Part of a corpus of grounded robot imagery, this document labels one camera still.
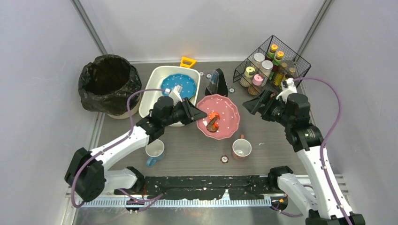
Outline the pink polka dot plate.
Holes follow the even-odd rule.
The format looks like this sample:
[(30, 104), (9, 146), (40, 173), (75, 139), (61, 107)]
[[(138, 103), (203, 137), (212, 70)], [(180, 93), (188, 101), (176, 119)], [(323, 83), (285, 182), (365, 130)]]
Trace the pink polka dot plate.
[[(196, 121), (197, 128), (207, 137), (223, 140), (233, 136), (238, 130), (240, 115), (237, 106), (228, 98), (218, 94), (204, 97), (197, 103), (197, 108), (207, 114), (205, 118)], [(219, 128), (215, 132), (207, 130), (211, 121), (211, 114), (218, 113), (220, 119), (216, 121)]]

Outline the pink lid spice shaker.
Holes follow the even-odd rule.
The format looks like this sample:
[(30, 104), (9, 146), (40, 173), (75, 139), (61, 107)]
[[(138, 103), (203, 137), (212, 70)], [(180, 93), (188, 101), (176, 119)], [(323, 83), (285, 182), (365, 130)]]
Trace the pink lid spice shaker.
[(252, 84), (248, 87), (248, 93), (252, 96), (257, 96), (261, 93), (261, 85), (264, 78), (260, 74), (255, 74), (252, 79)]

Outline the blue polka dot plate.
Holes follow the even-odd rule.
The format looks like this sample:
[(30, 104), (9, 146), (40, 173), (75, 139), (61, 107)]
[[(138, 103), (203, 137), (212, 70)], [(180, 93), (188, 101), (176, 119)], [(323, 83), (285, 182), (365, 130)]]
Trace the blue polka dot plate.
[(171, 74), (163, 80), (161, 84), (161, 89), (164, 90), (162, 92), (162, 95), (168, 96), (165, 90), (172, 90), (175, 86), (178, 85), (182, 87), (182, 90), (180, 92), (180, 96), (182, 99), (188, 98), (189, 100), (193, 100), (195, 98), (197, 83), (188, 75), (181, 73)]

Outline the yellow oil bottle brown cap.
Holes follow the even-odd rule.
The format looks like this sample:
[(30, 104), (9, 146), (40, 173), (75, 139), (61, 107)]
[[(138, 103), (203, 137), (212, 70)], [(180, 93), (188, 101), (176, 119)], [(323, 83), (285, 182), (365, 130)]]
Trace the yellow oil bottle brown cap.
[(287, 66), (288, 66), (288, 64), (286, 62), (282, 62), (279, 65), (276, 75), (274, 77), (274, 81), (273, 81), (273, 83), (276, 87), (281, 86), (281, 82), (287, 73)]

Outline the yellow label oil bottle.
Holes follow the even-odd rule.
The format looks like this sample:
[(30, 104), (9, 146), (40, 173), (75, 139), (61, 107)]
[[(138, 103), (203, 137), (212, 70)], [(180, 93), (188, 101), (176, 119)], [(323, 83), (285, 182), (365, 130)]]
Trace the yellow label oil bottle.
[(289, 78), (294, 79), (296, 77), (296, 68), (290, 67), (289, 69), (287, 69), (284, 77), (285, 77), (285, 79), (289, 79)]

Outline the yellow lid spice shaker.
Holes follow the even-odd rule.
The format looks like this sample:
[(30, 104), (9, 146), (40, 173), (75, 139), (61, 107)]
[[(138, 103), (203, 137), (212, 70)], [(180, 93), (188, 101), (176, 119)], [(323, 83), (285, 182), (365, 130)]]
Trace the yellow lid spice shaker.
[(247, 67), (244, 71), (244, 74), (242, 75), (240, 79), (240, 84), (242, 87), (249, 87), (252, 84), (252, 78), (255, 75), (255, 68), (254, 67)]

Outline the black wire basket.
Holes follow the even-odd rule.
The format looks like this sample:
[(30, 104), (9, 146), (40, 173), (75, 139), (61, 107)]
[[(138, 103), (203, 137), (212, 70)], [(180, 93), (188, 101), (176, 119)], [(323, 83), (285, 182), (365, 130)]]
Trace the black wire basket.
[[(293, 51), (290, 47), (288, 47), (285, 43), (279, 40), (276, 36), (270, 36), (262, 45), (260, 45), (248, 58), (246, 58), (236, 69), (233, 76), (233, 82), (240, 82), (242, 75), (247, 67), (253, 67), (251, 62), (254, 53), (263, 53), (265, 56), (272, 44), (278, 45), (278, 51), (284, 52), (284, 57), (281, 61), (286, 62), (288, 64), (287, 69), (290, 67), (296, 68), (296, 78), (304, 77), (308, 70), (311, 67), (311, 64), (303, 59), (300, 55), (298, 55), (295, 51)], [(262, 77), (261, 71), (255, 70), (255, 74), (260, 74)], [(280, 87), (276, 87), (273, 83), (274, 80), (271, 78), (266, 82), (265, 86), (261, 86), (261, 92), (264, 90), (272, 91), (273, 93), (279, 93), (282, 90), (282, 85)]]

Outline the grain jar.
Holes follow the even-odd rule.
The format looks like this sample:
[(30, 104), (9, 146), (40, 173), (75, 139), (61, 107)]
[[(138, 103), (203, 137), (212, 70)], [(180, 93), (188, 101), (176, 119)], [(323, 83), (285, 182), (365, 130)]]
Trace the grain jar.
[(257, 70), (257, 71), (261, 71), (262, 72), (262, 62), (265, 60), (265, 55), (261, 52), (257, 52), (253, 54), (252, 57), (252, 64), (253, 67)]
[(262, 75), (264, 76), (261, 86), (265, 86), (266, 82), (270, 79), (273, 65), (274, 65), (273, 62), (269, 61), (269, 60), (264, 60), (261, 63), (260, 71), (262, 72)]

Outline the orange handled white mug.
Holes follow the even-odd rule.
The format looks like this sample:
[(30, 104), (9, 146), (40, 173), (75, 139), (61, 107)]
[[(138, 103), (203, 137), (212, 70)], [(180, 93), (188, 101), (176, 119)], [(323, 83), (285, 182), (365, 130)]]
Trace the orange handled white mug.
[(232, 156), (236, 160), (246, 159), (252, 152), (252, 145), (244, 135), (236, 139), (232, 144)]

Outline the blue handled white mug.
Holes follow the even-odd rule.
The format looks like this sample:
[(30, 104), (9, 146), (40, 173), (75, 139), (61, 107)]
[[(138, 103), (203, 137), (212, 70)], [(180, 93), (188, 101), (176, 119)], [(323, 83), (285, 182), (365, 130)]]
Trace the blue handled white mug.
[(145, 152), (148, 155), (146, 166), (152, 167), (165, 158), (165, 145), (157, 139), (145, 147)]

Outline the red sauce bottle yellow cap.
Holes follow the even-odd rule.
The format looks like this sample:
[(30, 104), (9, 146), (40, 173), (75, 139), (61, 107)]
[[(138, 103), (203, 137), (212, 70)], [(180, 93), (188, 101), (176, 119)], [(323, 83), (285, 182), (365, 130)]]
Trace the red sauce bottle yellow cap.
[(281, 61), (284, 57), (284, 52), (283, 51), (278, 51), (275, 56), (274, 59), (272, 60), (273, 62), (273, 67), (272, 67), (272, 71), (270, 73), (270, 78), (271, 80), (273, 80), (279, 70), (279, 66), (281, 64)]

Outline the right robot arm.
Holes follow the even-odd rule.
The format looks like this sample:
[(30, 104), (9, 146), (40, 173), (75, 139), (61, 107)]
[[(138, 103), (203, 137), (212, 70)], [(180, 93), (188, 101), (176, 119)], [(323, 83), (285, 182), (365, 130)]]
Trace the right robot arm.
[(306, 218), (307, 225), (364, 225), (361, 214), (354, 213), (338, 186), (327, 159), (323, 136), (310, 122), (307, 96), (291, 93), (276, 96), (264, 91), (243, 103), (252, 115), (259, 113), (265, 121), (284, 127), (286, 139), (303, 163), (313, 193), (299, 183), (288, 166), (270, 169), (268, 179), (274, 188), (285, 192)]

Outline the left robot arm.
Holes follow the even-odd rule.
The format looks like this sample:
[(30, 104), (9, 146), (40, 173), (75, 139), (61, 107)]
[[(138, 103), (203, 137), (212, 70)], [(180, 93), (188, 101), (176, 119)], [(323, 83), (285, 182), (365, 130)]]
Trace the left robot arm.
[(187, 125), (206, 116), (187, 98), (175, 104), (170, 97), (160, 97), (149, 114), (127, 133), (92, 150), (78, 149), (64, 179), (72, 187), (72, 193), (84, 202), (116, 189), (140, 192), (145, 184), (143, 174), (132, 166), (119, 171), (111, 171), (110, 167), (158, 139), (167, 126), (178, 122)]

